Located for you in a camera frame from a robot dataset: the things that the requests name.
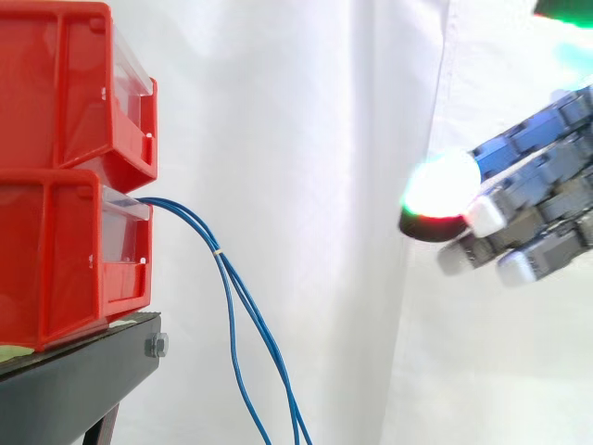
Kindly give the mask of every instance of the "white fingertip pad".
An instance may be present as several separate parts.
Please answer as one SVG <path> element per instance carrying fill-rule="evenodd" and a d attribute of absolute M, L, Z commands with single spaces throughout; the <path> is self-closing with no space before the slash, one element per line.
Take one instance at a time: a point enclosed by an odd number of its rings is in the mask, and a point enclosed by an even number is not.
<path fill-rule="evenodd" d="M 508 287 L 517 287 L 537 281 L 529 259 L 522 252 L 511 252 L 498 261 L 498 275 Z"/>
<path fill-rule="evenodd" d="M 465 250 L 457 241 L 444 246 L 436 255 L 436 262 L 445 275 L 454 276 L 473 270 Z"/>
<path fill-rule="evenodd" d="M 478 238 L 495 234 L 509 223 L 494 201 L 485 195 L 472 201 L 463 219 Z"/>

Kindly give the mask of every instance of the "red storage drawer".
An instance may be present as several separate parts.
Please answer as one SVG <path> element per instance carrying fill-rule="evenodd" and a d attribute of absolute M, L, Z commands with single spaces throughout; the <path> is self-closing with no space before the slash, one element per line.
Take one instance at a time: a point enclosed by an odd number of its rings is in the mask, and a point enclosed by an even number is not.
<path fill-rule="evenodd" d="M 157 85 L 101 3 L 0 1 L 0 169 L 157 177 Z"/>
<path fill-rule="evenodd" d="M 36 350 L 150 303 L 151 208 L 89 171 L 0 171 L 0 345 Z"/>

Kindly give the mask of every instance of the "robotic hand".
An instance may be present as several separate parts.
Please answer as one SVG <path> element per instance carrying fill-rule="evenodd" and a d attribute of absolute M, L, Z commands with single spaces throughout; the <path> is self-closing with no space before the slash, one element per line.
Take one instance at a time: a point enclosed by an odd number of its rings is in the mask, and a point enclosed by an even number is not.
<path fill-rule="evenodd" d="M 542 0 L 536 13 L 593 24 L 593 4 L 586 0 Z M 428 162 L 414 173 L 399 224 L 416 239 L 453 240 L 438 254 L 446 274 L 498 259 L 502 281 L 518 286 L 593 248 L 593 85 L 463 156 Z M 419 180 L 435 185 L 428 205 Z M 453 195 L 456 202 L 447 209 Z"/>

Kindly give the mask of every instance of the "yellow object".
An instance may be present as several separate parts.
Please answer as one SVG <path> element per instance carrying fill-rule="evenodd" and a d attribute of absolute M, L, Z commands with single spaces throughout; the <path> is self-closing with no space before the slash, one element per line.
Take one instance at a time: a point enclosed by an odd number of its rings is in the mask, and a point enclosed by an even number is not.
<path fill-rule="evenodd" d="M 0 363 L 33 353 L 34 350 L 31 348 L 23 348 L 22 346 L 0 346 Z"/>

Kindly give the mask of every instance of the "bolt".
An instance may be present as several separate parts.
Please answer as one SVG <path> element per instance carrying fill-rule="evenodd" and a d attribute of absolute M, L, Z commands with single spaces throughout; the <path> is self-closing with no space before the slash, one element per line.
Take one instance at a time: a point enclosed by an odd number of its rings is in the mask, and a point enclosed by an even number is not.
<path fill-rule="evenodd" d="M 169 350 L 169 336 L 164 332 L 154 334 L 150 344 L 150 356 L 154 358 L 165 357 Z"/>

